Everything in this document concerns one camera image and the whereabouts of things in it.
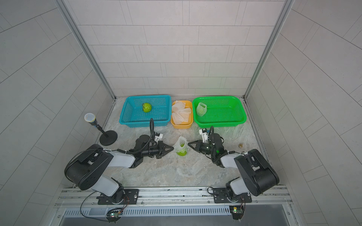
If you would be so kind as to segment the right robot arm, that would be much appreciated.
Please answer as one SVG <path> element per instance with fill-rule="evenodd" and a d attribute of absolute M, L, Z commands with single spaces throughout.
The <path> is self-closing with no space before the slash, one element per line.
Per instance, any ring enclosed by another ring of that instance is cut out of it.
<path fill-rule="evenodd" d="M 224 139 L 215 133 L 214 127 L 199 131 L 201 140 L 188 143 L 188 147 L 208 157 L 213 164 L 221 168 L 234 168 L 240 177 L 226 183 L 225 188 L 213 189 L 215 199 L 226 202 L 250 202 L 249 195 L 259 196 L 279 184 L 276 171 L 257 149 L 246 153 L 228 151 L 224 148 Z"/>

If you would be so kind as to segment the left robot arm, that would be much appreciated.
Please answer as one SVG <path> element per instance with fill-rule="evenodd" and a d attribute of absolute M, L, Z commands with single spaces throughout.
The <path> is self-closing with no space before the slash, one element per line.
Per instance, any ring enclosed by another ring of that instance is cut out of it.
<path fill-rule="evenodd" d="M 150 135 L 141 135 L 130 150 L 105 150 L 94 144 L 74 156 L 64 169 L 65 177 L 80 190 L 91 189 L 99 192 L 98 204 L 120 204 L 126 202 L 127 193 L 123 185 L 104 174 L 110 167 L 133 169 L 143 162 L 143 158 L 161 159 L 174 147 L 161 141 L 162 134 L 154 131 L 154 121 L 150 119 Z"/>

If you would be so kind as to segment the white foam nets pile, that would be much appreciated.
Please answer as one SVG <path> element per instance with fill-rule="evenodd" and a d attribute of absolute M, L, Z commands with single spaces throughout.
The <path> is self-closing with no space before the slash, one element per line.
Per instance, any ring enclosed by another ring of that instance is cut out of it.
<path fill-rule="evenodd" d="M 172 119 L 175 125 L 188 122 L 191 113 L 191 108 L 186 107 L 185 102 L 175 101 L 172 105 Z"/>

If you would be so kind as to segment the green custard apple in basket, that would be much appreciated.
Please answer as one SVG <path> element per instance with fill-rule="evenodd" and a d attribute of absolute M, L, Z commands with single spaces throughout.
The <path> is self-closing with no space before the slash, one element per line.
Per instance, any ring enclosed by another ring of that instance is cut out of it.
<path fill-rule="evenodd" d="M 145 113 L 149 113 L 152 110 L 152 105 L 150 103 L 142 104 L 142 111 Z"/>

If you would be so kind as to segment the yellow plastic tub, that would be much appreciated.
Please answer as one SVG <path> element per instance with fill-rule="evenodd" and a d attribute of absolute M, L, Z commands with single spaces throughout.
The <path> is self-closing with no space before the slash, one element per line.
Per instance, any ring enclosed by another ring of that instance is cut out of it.
<path fill-rule="evenodd" d="M 173 119 L 171 117 L 171 124 L 173 125 L 173 127 L 175 129 L 189 129 L 192 126 L 192 123 L 194 122 L 192 103 L 190 101 L 187 101 L 187 100 L 180 100 L 180 101 L 185 102 L 186 107 L 189 107 L 192 110 L 192 113 L 190 114 L 190 117 L 189 117 L 189 121 L 186 122 L 186 123 L 182 123 L 181 125 L 175 125 L 174 122 L 173 122 Z"/>

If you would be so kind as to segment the green plastic basket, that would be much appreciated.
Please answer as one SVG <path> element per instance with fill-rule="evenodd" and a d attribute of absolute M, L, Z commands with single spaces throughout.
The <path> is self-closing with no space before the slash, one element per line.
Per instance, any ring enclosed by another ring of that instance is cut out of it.
<path fill-rule="evenodd" d="M 197 114 L 197 107 L 206 105 L 203 116 Z M 235 127 L 247 121 L 242 102 L 234 96 L 198 97 L 192 101 L 194 122 L 201 128 Z"/>

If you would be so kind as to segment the teal plastic basket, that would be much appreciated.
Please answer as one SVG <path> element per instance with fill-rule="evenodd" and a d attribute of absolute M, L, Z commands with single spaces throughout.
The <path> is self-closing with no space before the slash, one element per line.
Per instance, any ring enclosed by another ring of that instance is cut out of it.
<path fill-rule="evenodd" d="M 132 96 L 125 100 L 119 123 L 130 128 L 166 126 L 171 120 L 172 100 L 169 95 Z"/>

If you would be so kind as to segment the microphone on black stand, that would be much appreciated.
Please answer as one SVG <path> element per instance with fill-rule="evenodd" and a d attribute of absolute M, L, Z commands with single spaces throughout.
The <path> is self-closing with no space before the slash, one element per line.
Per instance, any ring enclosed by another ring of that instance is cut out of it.
<path fill-rule="evenodd" d="M 103 146 L 110 146 L 114 144 L 118 138 L 118 134 L 115 131 L 104 131 L 103 128 L 98 124 L 96 115 L 93 113 L 86 113 L 84 120 L 90 125 L 96 127 L 100 132 L 100 144 Z"/>

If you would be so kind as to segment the right circuit board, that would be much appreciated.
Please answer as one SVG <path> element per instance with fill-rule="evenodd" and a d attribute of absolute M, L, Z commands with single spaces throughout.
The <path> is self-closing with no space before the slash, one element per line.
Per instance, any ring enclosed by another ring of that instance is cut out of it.
<path fill-rule="evenodd" d="M 245 213 L 245 207 L 241 206 L 229 206 L 230 213 L 232 215 L 233 220 L 241 220 Z"/>

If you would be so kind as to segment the circuit board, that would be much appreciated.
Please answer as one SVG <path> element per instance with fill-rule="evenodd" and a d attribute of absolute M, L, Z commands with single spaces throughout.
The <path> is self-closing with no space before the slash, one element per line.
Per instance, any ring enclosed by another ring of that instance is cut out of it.
<path fill-rule="evenodd" d="M 230 213 L 232 215 L 233 220 L 241 220 L 245 213 L 245 207 L 241 206 L 229 206 Z"/>
<path fill-rule="evenodd" d="M 122 209 L 121 208 L 115 208 L 112 210 L 109 210 L 106 214 L 106 219 L 109 223 L 116 223 L 120 218 L 122 217 Z"/>

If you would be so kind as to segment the left circuit board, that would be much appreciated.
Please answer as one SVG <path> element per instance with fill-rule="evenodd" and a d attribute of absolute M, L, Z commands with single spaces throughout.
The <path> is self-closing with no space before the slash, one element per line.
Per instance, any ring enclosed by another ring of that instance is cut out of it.
<path fill-rule="evenodd" d="M 112 210 L 109 210 L 106 214 L 106 219 L 109 223 L 116 223 L 120 218 L 122 217 L 122 209 L 121 208 L 115 208 Z"/>

